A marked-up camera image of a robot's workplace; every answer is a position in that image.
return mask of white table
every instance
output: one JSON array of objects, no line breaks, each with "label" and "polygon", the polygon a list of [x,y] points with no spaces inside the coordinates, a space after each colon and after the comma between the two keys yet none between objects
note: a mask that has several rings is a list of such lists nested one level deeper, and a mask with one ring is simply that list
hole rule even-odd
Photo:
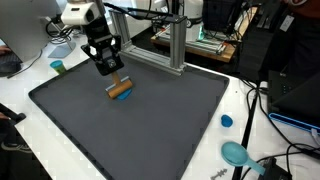
[{"label": "white table", "polygon": [[[261,87],[267,87],[267,83],[263,82]],[[267,110],[267,96],[261,96],[263,109]],[[283,132],[283,134],[293,143],[304,143],[314,147],[319,147],[314,142],[309,132],[292,126],[273,121],[275,125]],[[266,156],[285,153],[289,144],[276,132],[268,121],[267,117],[260,109],[259,101],[257,102],[251,134],[248,144],[248,152],[253,160],[258,160]],[[291,148],[290,152],[295,152],[295,148]],[[287,170],[285,156],[276,158],[277,165]],[[315,160],[306,155],[297,154],[289,156],[290,170],[293,179],[319,179],[320,161]],[[250,171],[245,179],[256,180],[258,174]]]},{"label": "white table", "polygon": [[[80,49],[86,43],[86,37],[74,40],[77,43],[76,49],[63,59],[67,69],[88,58]],[[49,66],[55,59],[47,58],[53,48],[53,45],[48,44],[38,62],[27,71],[11,79],[0,78],[0,102],[17,113],[26,114],[27,118],[17,124],[16,128],[54,180],[105,179],[28,96],[32,89],[57,75]],[[208,180],[224,168],[228,169],[224,178],[230,179],[233,175],[234,168],[221,158],[220,148],[226,141],[242,141],[248,119],[245,95],[249,88],[238,79],[229,78],[230,84],[183,175],[184,180]],[[220,117],[223,114],[233,118],[234,124],[230,128],[222,127]]]}]

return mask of electronic equipment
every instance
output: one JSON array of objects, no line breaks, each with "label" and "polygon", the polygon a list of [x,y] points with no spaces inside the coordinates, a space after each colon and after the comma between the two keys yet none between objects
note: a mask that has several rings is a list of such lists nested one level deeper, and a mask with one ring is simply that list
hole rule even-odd
[{"label": "electronic equipment", "polygon": [[309,79],[269,71],[271,119],[311,131],[320,129],[320,73]]},{"label": "electronic equipment", "polygon": [[232,34],[243,0],[204,0],[202,21],[205,30]]},{"label": "electronic equipment", "polygon": [[0,38],[22,60],[36,57],[50,41],[44,19],[56,15],[55,0],[1,0]]},{"label": "electronic equipment", "polygon": [[291,180],[292,176],[277,165],[277,160],[270,157],[264,161],[263,167],[266,169],[264,175],[260,175],[258,180]]},{"label": "electronic equipment", "polygon": [[0,77],[9,76],[21,70],[22,61],[13,52],[0,56]]},{"label": "electronic equipment", "polygon": [[[114,84],[107,88],[106,91],[109,97],[114,99],[121,93],[125,93],[127,90],[129,91],[133,84],[128,77],[120,79],[117,74],[117,70],[124,67],[119,52],[121,51],[122,42],[126,40],[126,37],[112,35],[110,33],[104,16],[104,6],[116,10],[120,15],[127,14],[139,20],[151,20],[154,17],[163,16],[163,20],[171,19],[174,22],[178,22],[179,18],[183,17],[176,18],[169,13],[117,7],[110,3],[102,3],[101,0],[68,0],[66,8],[61,15],[61,20],[65,25],[71,26],[71,28],[74,25],[83,27],[88,37],[88,43],[81,46],[81,49],[95,62],[102,76],[112,74]],[[115,29],[126,27],[127,25],[125,23],[123,19],[121,24],[115,23]],[[91,53],[91,47],[95,48],[95,55]]]}]

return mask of floor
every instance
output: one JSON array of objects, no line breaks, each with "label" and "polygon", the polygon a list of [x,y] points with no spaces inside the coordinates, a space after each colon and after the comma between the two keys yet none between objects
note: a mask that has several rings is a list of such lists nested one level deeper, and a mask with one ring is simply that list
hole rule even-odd
[{"label": "floor", "polygon": [[[133,43],[149,51],[169,56],[168,48],[155,47],[150,38],[154,35],[152,29],[140,33],[132,39]],[[271,41],[272,34],[255,27],[253,23],[244,37],[243,50],[240,55],[238,72],[252,80],[258,79],[257,71],[263,61]],[[234,71],[235,61],[222,63],[200,56],[187,54],[186,62],[230,74]],[[48,180],[51,179],[34,154],[6,152],[0,150],[0,180]]]}]

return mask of blue object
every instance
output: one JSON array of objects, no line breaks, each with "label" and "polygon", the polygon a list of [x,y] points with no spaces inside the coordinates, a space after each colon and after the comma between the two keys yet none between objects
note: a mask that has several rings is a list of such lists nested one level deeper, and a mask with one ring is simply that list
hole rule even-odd
[{"label": "blue object", "polygon": [[247,165],[259,174],[263,175],[265,168],[253,161],[247,150],[236,142],[226,142],[221,147],[222,158],[230,165],[240,167]]},{"label": "blue object", "polygon": [[221,117],[221,124],[223,127],[230,127],[233,124],[233,120],[228,115],[223,115]]},{"label": "blue object", "polygon": [[132,92],[132,89],[128,89],[128,90],[124,91],[123,93],[121,93],[119,96],[117,96],[117,99],[118,100],[125,100],[130,95],[131,92]]},{"label": "blue object", "polygon": [[57,67],[60,67],[62,65],[62,61],[61,60],[56,60],[56,61],[53,61],[50,66],[55,69]]},{"label": "blue object", "polygon": [[299,120],[296,120],[296,119],[293,119],[293,118],[290,118],[287,116],[283,116],[281,114],[270,113],[269,118],[272,120],[279,121],[281,123],[288,124],[290,126],[308,131],[308,132],[311,132],[311,129],[316,129],[316,130],[320,131],[320,127],[317,127],[317,126],[314,126],[314,125],[311,125],[311,124],[308,124],[303,121],[299,121]]},{"label": "blue object", "polygon": [[75,47],[75,42],[59,45],[52,51],[48,58],[65,58],[75,49]]}]

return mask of green object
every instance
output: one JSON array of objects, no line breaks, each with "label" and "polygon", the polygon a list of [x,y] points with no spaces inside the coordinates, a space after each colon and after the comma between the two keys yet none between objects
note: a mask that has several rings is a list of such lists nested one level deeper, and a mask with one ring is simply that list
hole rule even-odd
[{"label": "green object", "polygon": [[61,60],[53,61],[50,66],[58,73],[62,74],[66,72],[66,68],[63,65],[63,62]]},{"label": "green object", "polygon": [[203,40],[203,39],[204,39],[203,27],[200,26],[200,31],[199,31],[198,40]]}]

